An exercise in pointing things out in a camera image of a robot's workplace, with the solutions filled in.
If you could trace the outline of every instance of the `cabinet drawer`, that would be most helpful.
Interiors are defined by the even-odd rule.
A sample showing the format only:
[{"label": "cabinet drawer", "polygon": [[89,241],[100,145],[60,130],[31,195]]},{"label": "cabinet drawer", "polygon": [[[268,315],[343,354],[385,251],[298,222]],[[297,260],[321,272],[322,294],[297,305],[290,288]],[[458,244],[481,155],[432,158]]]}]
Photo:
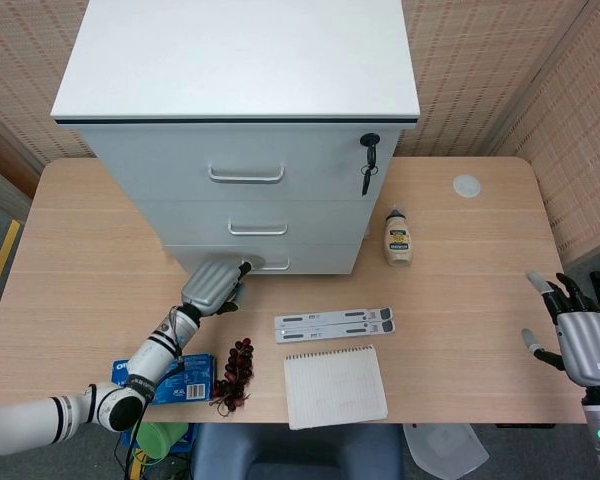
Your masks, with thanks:
[{"label": "cabinet drawer", "polygon": [[166,245],[359,245],[371,202],[137,202]]},{"label": "cabinet drawer", "polygon": [[264,265],[260,274],[348,274],[358,256],[358,245],[272,245],[266,246],[187,246],[165,248],[190,273],[207,258],[247,259],[256,256]]},{"label": "cabinet drawer", "polygon": [[[84,125],[85,140],[133,200],[375,201],[400,126],[358,124]],[[378,173],[362,197],[375,132]]]}]

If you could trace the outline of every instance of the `white filing cabinet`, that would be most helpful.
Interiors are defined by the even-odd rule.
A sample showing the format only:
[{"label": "white filing cabinet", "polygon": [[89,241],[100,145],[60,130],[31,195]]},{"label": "white filing cabinet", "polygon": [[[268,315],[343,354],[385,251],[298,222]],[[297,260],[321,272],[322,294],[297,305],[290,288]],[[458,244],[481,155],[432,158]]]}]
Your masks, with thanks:
[{"label": "white filing cabinet", "polygon": [[419,116],[404,25],[400,0],[91,0],[52,115],[185,269],[349,273]]}]

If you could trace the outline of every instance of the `notebook spiral binding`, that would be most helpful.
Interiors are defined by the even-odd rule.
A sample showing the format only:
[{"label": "notebook spiral binding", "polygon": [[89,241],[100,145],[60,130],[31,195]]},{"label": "notebook spiral binding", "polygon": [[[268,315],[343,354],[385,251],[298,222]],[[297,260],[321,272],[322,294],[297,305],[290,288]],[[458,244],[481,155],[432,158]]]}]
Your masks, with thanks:
[{"label": "notebook spiral binding", "polygon": [[326,357],[327,355],[338,355],[340,353],[359,352],[361,350],[370,350],[372,348],[373,348],[373,345],[367,345],[365,347],[342,348],[340,350],[333,350],[331,352],[299,353],[296,355],[288,355],[286,359],[287,360],[298,360],[300,358]]}]

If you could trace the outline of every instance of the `bottle label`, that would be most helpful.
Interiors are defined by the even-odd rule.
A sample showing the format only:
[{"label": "bottle label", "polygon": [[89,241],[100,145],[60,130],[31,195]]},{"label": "bottle label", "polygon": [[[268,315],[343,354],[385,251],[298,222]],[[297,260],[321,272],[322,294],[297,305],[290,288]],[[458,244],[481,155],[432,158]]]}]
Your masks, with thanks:
[{"label": "bottle label", "polygon": [[411,236],[406,230],[389,230],[389,249],[391,250],[409,250]]}]

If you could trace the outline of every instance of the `oreo box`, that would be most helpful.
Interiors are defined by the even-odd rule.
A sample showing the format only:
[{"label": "oreo box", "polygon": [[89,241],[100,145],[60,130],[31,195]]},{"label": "oreo box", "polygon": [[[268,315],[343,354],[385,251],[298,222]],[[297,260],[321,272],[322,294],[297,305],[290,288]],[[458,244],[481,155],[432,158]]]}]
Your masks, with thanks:
[{"label": "oreo box", "polygon": [[[177,366],[174,360],[167,372]],[[213,381],[216,377],[216,361],[213,355],[185,355],[184,371],[167,378],[156,391],[153,405],[181,402],[205,402],[211,400]],[[127,380],[127,360],[113,362],[111,381],[123,386]]]}]

